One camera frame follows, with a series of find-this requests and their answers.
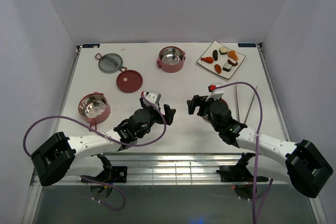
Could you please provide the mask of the metal tongs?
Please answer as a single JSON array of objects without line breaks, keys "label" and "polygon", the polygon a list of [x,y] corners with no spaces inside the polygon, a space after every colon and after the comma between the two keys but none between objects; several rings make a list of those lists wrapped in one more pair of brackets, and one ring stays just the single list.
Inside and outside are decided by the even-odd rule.
[{"label": "metal tongs", "polygon": [[244,118],[241,119],[241,113],[240,113],[240,99],[238,95],[238,86],[234,86],[234,100],[235,100],[235,109],[236,109],[236,119],[238,122],[243,122],[244,124],[247,123],[247,120],[249,118],[249,114],[251,112],[251,107],[254,104],[255,100],[255,92],[252,92],[249,98],[244,98],[243,100],[243,115]]}]

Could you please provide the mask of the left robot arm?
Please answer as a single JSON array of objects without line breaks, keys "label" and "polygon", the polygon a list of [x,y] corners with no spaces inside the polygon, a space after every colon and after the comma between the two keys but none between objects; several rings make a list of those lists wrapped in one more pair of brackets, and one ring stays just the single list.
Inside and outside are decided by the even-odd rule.
[{"label": "left robot arm", "polygon": [[139,147],[138,139],[150,133],[154,124],[171,125],[176,110],[166,104],[164,112],[142,105],[106,133],[81,137],[68,137],[64,132],[53,134],[31,155],[41,185],[53,185],[67,176],[80,176],[82,182],[113,181],[117,173],[105,154]]}]

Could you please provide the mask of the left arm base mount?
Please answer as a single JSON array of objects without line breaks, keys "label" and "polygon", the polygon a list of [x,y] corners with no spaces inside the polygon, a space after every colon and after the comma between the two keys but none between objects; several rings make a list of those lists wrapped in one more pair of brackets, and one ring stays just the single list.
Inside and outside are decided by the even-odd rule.
[{"label": "left arm base mount", "polygon": [[98,154],[93,156],[98,158],[99,172],[97,175],[84,174],[85,178],[103,183],[125,183],[127,181],[128,167],[127,166],[112,166],[111,162],[105,155]]}]

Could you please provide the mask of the white square plate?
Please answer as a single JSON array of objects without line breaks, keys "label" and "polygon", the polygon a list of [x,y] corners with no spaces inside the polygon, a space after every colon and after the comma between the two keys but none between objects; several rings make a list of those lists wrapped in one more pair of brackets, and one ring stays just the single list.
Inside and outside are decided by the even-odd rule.
[{"label": "white square plate", "polygon": [[[228,63],[227,60],[230,59],[231,61],[234,61],[232,58],[229,58],[228,57],[228,54],[226,55],[221,55],[219,53],[219,48],[220,47],[223,47],[224,45],[218,43],[217,41],[213,41],[211,43],[211,45],[203,52],[203,54],[197,59],[196,63],[201,66],[202,68],[210,71],[211,73],[214,73],[226,80],[229,80],[234,74],[235,72],[238,70],[238,68],[241,66],[241,64],[243,63],[243,61],[245,60],[246,58],[246,55],[245,54],[241,54],[240,52],[238,52],[237,50],[234,50],[234,49],[231,49],[229,48],[228,46],[225,46],[227,47],[228,51],[230,50],[234,50],[236,51],[236,54],[238,56],[238,65],[237,66],[233,66],[231,71],[230,72],[226,72],[223,70],[223,65],[225,63]],[[206,63],[204,61],[201,61],[201,57],[212,57],[212,52],[213,50],[217,50],[218,51],[218,60],[217,61],[214,61],[213,63]],[[221,67],[222,67],[222,72],[221,74],[217,74],[215,69],[214,69],[214,65],[215,64],[219,64]]]}]

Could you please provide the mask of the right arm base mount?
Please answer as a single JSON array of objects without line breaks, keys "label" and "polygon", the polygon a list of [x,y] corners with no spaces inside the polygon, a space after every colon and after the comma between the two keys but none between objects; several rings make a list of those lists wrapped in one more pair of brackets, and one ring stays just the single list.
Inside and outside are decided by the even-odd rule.
[{"label": "right arm base mount", "polygon": [[247,169],[250,160],[255,157],[255,153],[242,153],[236,165],[222,165],[216,170],[221,176],[221,182],[253,182],[253,175]]}]

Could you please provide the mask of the fried chicken drumstick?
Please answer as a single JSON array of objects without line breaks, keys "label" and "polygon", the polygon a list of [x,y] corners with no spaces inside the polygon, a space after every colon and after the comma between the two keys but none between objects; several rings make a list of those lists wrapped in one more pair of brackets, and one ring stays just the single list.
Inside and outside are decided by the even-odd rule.
[{"label": "fried chicken drumstick", "polygon": [[201,57],[201,61],[204,61],[206,63],[213,63],[214,59],[212,57]]}]

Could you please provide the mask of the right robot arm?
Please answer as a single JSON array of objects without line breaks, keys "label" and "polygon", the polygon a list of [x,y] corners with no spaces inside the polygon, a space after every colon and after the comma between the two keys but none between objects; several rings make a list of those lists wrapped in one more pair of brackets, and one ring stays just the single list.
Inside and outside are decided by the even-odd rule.
[{"label": "right robot arm", "polygon": [[221,100],[195,95],[187,101],[187,107],[189,114],[199,109],[197,115],[208,119],[223,142],[248,151],[236,165],[217,170],[223,182],[250,182],[259,172],[260,182],[272,178],[291,184],[304,196],[316,198],[333,174],[332,167],[311,141],[295,143],[258,135],[234,120]]}]

